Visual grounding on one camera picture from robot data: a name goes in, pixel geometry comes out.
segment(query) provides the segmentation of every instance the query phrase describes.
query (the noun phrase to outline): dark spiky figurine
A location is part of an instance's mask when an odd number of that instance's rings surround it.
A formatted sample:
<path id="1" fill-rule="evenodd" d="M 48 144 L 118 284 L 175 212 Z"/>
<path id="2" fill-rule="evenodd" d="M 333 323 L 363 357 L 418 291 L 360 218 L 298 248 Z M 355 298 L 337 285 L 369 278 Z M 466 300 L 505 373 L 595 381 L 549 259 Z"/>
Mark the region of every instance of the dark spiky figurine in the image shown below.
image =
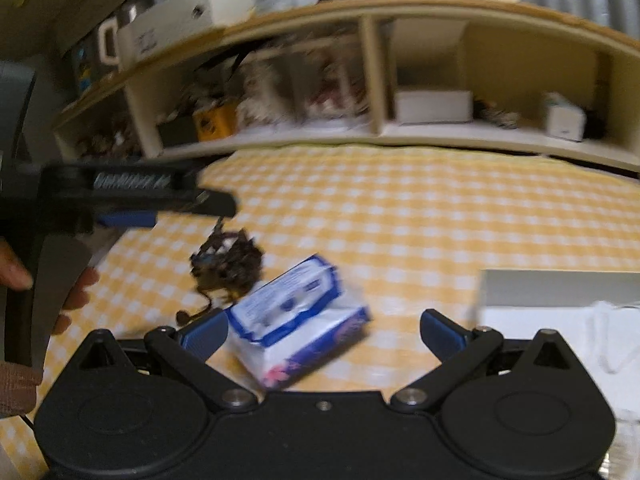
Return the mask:
<path id="1" fill-rule="evenodd" d="M 211 236 L 191 255 L 191 275 L 198 283 L 196 290 L 207 298 L 209 304 L 197 314 L 179 311 L 175 319 L 183 326 L 197 319 L 212 308 L 207 294 L 213 290 L 226 290 L 228 300 L 235 303 L 254 287 L 262 272 L 262 250 L 249 239 L 246 231 L 223 232 L 220 218 Z"/>

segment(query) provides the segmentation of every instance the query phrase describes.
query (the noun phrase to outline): gingham pattern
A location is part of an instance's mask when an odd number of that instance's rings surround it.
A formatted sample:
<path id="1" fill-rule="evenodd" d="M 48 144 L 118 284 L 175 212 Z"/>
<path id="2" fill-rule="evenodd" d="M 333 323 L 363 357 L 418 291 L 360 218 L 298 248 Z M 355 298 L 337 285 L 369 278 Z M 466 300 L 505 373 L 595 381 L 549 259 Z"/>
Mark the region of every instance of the gingham pattern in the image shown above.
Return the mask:
<path id="1" fill-rule="evenodd" d="M 245 227 L 265 250 L 267 279 L 315 252 L 364 288 L 369 336 L 296 384 L 302 390 L 380 388 L 389 394 L 436 365 L 418 316 L 437 308 L 465 320 L 481 269 L 640 270 L 640 187 L 544 158 L 428 148 L 319 148 L 236 153 L 204 184 L 232 190 Z M 52 341 L 42 396 L 87 332 L 137 336 L 195 310 L 188 257 L 214 219 L 167 214 L 130 231 L 100 266 L 93 301 Z M 211 360 L 240 382 L 228 352 Z M 1 442 L 25 478 L 42 472 L 20 420 Z"/>

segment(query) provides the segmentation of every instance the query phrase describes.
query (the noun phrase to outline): wooden shelf top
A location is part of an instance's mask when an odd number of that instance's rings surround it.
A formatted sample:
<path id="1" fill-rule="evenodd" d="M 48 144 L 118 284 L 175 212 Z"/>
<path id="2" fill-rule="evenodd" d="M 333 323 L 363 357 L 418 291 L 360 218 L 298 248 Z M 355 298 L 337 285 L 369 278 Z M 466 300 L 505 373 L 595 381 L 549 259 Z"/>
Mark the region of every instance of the wooden shelf top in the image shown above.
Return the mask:
<path id="1" fill-rule="evenodd" d="M 158 52 L 96 84 L 55 119 L 53 129 L 78 117 L 90 107 L 123 88 L 127 80 L 144 73 L 176 65 L 191 57 L 230 44 L 296 30 L 307 25 L 363 16 L 434 16 L 458 18 L 512 27 L 535 29 L 599 46 L 610 52 L 624 52 L 640 58 L 640 41 L 584 18 L 533 4 L 500 0 L 331 0 L 314 6 L 257 16 L 227 28 L 213 28 Z"/>
<path id="2" fill-rule="evenodd" d="M 388 123 L 381 136 L 372 136 L 367 125 L 350 130 L 292 127 L 277 132 L 239 133 L 222 140 L 210 140 L 167 148 L 159 160 L 180 160 L 231 153 L 248 148 L 275 148 L 295 143 L 372 144 L 376 146 L 447 146 L 507 150 L 564 156 L 621 170 L 640 171 L 640 157 L 629 150 L 600 140 L 572 142 L 548 137 L 535 128 L 502 130 L 482 122 L 463 124 Z"/>

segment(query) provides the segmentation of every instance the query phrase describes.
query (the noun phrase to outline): black cable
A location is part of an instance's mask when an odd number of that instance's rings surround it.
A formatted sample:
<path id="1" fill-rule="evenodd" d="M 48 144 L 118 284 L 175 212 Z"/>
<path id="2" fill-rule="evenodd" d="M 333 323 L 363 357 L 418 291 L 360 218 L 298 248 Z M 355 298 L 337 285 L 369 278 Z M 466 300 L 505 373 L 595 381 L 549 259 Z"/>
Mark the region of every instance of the black cable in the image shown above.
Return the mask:
<path id="1" fill-rule="evenodd" d="M 20 418 L 29 427 L 29 429 L 33 431 L 33 422 L 31 422 L 26 415 L 21 415 Z"/>

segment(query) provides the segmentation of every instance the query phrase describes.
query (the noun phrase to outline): orange box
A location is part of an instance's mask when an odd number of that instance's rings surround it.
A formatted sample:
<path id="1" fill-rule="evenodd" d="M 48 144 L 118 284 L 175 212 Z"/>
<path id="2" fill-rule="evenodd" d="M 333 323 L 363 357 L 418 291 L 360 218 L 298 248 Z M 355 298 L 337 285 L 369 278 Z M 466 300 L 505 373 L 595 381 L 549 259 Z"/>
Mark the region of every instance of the orange box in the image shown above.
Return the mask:
<path id="1" fill-rule="evenodd" d="M 226 103 L 198 110 L 193 114 L 193 122 L 198 140 L 217 140 L 232 136 L 237 131 L 236 104 Z"/>

